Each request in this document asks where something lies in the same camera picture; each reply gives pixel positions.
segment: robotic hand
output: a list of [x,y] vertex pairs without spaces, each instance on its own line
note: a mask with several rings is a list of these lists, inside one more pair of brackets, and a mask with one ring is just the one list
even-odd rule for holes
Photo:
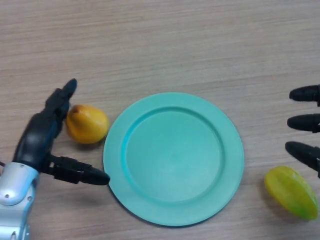
[[0,175],[0,240],[29,240],[28,215],[35,199],[40,173],[77,184],[107,185],[109,176],[91,165],[51,154],[54,139],[62,130],[69,100],[77,88],[70,80],[46,100],[45,108],[30,119],[16,147],[13,161]]
[[[320,85],[304,86],[290,92],[289,98],[299,102],[316,102],[320,107]],[[320,132],[320,114],[305,114],[293,116],[288,119],[287,125],[290,128],[309,131],[312,133]],[[308,167],[318,172],[320,178],[320,148],[313,147],[301,142],[288,141],[285,149],[294,158],[306,164]]]

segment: wood grain surface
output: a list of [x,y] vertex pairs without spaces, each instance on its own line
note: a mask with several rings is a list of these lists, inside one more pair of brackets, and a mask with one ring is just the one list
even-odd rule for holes
[[[128,214],[107,187],[42,175],[29,223],[32,240],[316,240],[320,219],[285,213],[265,192],[277,165],[298,170],[320,197],[316,172],[290,157],[286,141],[320,146],[289,129],[317,113],[289,91],[320,83],[319,0],[1,0],[0,158],[10,162],[32,114],[69,79],[72,102],[111,122],[150,94],[203,97],[236,125],[245,150],[238,192],[215,217],[188,228],[157,227]],[[103,146],[83,148],[63,132],[56,155],[102,167]]]

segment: teal plate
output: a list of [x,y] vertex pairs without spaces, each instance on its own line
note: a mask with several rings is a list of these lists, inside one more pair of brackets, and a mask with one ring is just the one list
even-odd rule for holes
[[188,226],[219,212],[244,171],[230,119],[186,93],[160,93],[129,106],[104,145],[104,170],[119,202],[148,222]]

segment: yellow pear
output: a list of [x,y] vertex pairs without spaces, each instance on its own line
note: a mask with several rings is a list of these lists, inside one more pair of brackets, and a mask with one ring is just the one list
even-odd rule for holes
[[100,109],[86,104],[74,105],[67,114],[66,131],[80,144],[99,142],[108,132],[109,120]]

